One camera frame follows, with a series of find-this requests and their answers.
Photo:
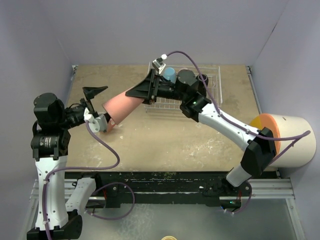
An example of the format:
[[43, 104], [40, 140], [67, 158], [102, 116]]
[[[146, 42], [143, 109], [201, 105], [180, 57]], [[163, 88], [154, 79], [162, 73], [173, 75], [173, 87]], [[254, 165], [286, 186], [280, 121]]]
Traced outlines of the blue cup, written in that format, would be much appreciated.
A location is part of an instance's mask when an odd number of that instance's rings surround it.
[[174, 68], [166, 67], [162, 75], [166, 80], [170, 81], [171, 83], [176, 82], [177, 77], [176, 77], [176, 71]]

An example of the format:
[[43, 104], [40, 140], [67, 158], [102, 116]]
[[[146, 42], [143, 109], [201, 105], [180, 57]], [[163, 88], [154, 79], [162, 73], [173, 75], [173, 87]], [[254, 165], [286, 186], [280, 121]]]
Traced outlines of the salmon pink cup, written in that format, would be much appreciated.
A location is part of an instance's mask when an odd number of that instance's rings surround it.
[[102, 107], [114, 123], [118, 125], [142, 104], [143, 101], [142, 98], [127, 96], [124, 91], [103, 103]]

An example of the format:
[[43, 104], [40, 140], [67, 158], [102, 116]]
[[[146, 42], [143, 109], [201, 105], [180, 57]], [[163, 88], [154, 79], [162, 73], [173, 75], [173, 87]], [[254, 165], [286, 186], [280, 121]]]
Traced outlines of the salmon pink mug with handle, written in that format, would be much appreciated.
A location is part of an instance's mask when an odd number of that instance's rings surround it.
[[109, 133], [115, 126], [116, 126], [116, 123], [112, 119], [110, 119], [109, 122], [106, 123], [102, 132]]

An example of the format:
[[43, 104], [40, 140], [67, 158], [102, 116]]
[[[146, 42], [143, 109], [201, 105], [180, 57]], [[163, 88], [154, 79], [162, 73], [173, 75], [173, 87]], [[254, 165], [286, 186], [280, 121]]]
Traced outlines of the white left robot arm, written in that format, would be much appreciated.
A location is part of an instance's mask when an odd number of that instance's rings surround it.
[[90, 196], [98, 196], [103, 184], [98, 173], [81, 175], [70, 198], [65, 200], [65, 170], [69, 129], [85, 123], [84, 115], [101, 127], [105, 120], [91, 100], [107, 89], [83, 87], [84, 98], [65, 107], [53, 93], [43, 93], [33, 101], [36, 122], [32, 126], [30, 146], [38, 174], [39, 205], [35, 227], [27, 232], [29, 240], [76, 240], [83, 229], [83, 217]]

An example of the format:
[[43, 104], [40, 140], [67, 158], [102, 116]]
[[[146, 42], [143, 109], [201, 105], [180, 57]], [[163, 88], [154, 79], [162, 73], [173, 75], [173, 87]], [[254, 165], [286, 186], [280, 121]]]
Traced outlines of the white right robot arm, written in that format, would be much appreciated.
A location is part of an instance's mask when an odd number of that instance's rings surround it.
[[125, 95], [140, 98], [146, 105], [158, 97], [180, 101], [179, 108], [187, 118], [215, 129], [243, 150], [240, 164], [228, 172], [222, 183], [223, 192], [233, 196], [243, 182], [260, 176], [276, 156], [273, 133], [266, 127], [259, 130], [217, 110], [214, 103], [199, 92], [201, 88], [199, 77], [191, 70], [180, 70], [172, 83], [152, 68], [146, 78]]

